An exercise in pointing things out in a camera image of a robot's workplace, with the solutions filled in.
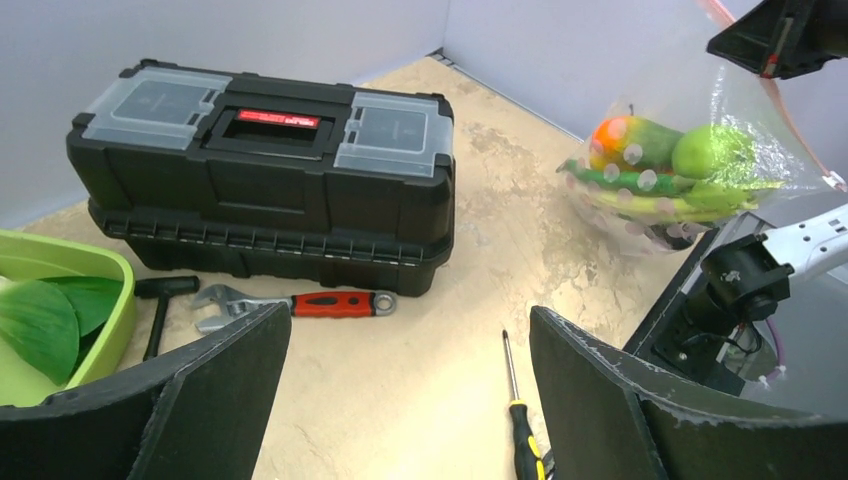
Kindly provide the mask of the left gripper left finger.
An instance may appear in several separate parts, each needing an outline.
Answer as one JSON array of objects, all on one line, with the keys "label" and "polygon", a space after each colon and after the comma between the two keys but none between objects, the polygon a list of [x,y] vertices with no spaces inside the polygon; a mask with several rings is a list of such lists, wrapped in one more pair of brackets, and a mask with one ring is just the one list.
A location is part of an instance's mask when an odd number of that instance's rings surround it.
[{"label": "left gripper left finger", "polygon": [[104,379],[1,410],[5,479],[248,479],[292,329],[262,307]]}]

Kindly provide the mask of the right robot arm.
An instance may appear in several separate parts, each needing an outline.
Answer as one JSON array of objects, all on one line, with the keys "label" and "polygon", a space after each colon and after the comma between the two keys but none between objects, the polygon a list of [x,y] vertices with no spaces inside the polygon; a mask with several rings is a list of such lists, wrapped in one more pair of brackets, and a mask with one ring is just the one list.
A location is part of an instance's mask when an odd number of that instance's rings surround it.
[{"label": "right robot arm", "polygon": [[[844,1],[762,1],[731,20],[706,46],[764,80],[819,71],[847,55]],[[702,260],[705,285],[689,295],[681,314],[700,331],[724,335],[739,323],[768,319],[794,282],[822,275],[847,261],[847,207],[713,249]]]}]

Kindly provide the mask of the toy green apple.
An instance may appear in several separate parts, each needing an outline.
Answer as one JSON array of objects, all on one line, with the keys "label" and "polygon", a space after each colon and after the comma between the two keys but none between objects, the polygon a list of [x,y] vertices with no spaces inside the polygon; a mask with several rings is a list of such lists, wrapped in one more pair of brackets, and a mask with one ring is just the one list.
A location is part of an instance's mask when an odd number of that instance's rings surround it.
[{"label": "toy green apple", "polygon": [[702,125],[686,132],[671,156],[679,175],[716,183],[739,183],[756,166],[756,142],[730,125]]}]

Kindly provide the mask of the toy green bean pod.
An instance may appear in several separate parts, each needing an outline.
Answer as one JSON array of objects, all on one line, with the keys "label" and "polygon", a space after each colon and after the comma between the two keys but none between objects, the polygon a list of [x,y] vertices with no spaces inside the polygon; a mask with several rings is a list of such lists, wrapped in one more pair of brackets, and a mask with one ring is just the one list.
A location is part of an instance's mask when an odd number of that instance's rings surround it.
[{"label": "toy green bean pod", "polygon": [[586,167],[579,159],[567,159],[556,169],[557,173],[565,174],[567,179],[585,185],[587,188],[617,192],[626,190],[637,196],[646,197],[680,197],[690,192],[698,183],[697,180],[654,170],[621,171],[613,169],[595,170]]}]

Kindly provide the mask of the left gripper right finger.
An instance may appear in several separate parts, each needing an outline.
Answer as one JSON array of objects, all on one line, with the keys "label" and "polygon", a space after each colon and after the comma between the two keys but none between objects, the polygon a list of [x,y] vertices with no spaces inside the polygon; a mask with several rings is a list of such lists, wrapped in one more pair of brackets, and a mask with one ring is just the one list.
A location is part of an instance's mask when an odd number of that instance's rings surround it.
[{"label": "left gripper right finger", "polygon": [[529,345],[560,479],[843,479],[847,425],[683,379],[535,306]]}]

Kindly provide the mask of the clear zip top bag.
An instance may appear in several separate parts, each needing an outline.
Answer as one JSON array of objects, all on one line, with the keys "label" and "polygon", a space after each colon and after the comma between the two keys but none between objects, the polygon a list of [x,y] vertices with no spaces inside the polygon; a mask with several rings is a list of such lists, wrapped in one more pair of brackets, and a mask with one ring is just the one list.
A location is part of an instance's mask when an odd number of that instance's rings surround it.
[{"label": "clear zip top bag", "polygon": [[744,212],[841,185],[773,80],[707,52],[731,21],[717,1],[684,2],[676,32],[558,168],[579,215],[622,254],[685,250]]}]

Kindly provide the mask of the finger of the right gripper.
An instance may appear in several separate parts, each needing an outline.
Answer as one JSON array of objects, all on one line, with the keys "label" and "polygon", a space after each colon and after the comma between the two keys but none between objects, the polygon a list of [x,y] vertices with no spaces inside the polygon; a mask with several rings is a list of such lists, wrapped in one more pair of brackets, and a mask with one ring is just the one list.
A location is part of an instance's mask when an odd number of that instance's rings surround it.
[{"label": "finger of the right gripper", "polygon": [[814,73],[847,56],[847,0],[762,1],[706,51],[766,79]]}]

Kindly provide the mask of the toy mango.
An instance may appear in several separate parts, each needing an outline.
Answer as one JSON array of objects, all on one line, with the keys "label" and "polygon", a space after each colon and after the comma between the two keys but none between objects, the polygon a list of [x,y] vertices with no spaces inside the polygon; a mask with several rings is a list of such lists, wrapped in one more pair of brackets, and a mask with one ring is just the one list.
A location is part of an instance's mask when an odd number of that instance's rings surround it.
[{"label": "toy mango", "polygon": [[603,171],[609,164],[622,171],[672,171],[672,152],[684,133],[650,119],[624,115],[605,119],[589,139],[589,164]]}]

